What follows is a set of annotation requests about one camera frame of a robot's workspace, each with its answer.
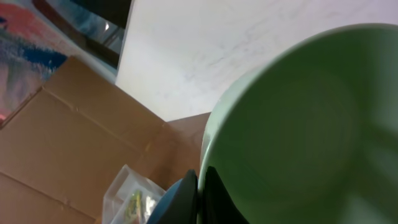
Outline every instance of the transparent plastic box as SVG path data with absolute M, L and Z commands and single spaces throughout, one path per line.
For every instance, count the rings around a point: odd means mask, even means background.
M 103 200 L 102 224 L 142 224 L 165 193 L 127 165 L 119 171 Z

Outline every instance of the box flap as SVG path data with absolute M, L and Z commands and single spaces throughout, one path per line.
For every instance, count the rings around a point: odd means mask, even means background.
M 87 119 L 95 110 L 82 107 L 86 115 L 40 91 L 0 131 L 0 172 L 96 218 L 120 168 L 134 167 L 141 153 Z
M 145 149 L 164 124 L 134 98 L 73 57 L 55 72 L 44 89 L 138 149 Z
M 92 224 L 94 219 L 0 174 L 0 223 Z

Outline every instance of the cardboard box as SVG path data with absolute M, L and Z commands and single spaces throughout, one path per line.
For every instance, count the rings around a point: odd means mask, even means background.
M 0 223 L 94 223 L 125 164 L 165 189 L 198 172 L 176 124 L 69 58 L 0 130 Z

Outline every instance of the green plastic container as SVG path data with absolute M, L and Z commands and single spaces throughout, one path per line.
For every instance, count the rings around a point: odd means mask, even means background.
M 249 223 L 398 222 L 398 27 L 311 37 L 236 81 L 205 129 Z

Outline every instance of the white table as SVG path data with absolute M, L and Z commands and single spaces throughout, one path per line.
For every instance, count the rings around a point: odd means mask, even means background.
M 116 80 L 166 121 L 206 113 L 232 82 L 297 42 L 398 24 L 396 0 L 136 0 Z

